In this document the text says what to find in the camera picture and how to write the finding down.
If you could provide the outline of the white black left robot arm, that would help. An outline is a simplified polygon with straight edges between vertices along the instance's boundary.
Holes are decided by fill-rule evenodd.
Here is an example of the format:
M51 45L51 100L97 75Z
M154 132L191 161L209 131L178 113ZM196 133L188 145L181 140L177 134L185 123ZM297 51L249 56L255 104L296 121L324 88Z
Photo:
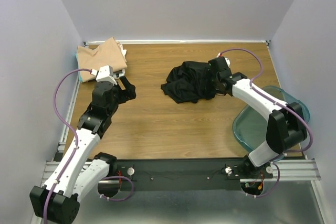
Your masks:
M92 92L92 101L80 117L74 140L57 168L40 187L34 186L29 194L34 213L44 223L73 223L80 202L102 179L114 180L118 186L128 181L134 191L133 181L121 174L116 157L99 153L91 165L83 169L92 149L101 141L112 123L119 104L136 97L135 86L121 77L123 88L112 80L98 80Z

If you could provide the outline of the black t shirt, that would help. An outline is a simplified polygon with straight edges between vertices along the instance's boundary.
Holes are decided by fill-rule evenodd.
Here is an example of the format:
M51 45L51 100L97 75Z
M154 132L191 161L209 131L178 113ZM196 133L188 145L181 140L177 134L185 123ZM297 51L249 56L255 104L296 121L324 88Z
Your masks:
M208 71L209 64L206 62L185 61L170 71L161 90L177 104L210 100L214 97L206 97L204 94L205 74Z

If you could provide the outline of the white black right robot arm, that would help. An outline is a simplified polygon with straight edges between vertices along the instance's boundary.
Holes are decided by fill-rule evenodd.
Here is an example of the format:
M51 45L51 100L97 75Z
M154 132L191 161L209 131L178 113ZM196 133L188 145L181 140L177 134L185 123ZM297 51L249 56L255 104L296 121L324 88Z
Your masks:
M244 74L232 73L224 57L214 58L208 65L211 84L217 93L244 101L267 122L265 140L243 158L237 168L240 174L255 177L266 163L307 138L299 103L276 99L254 85Z

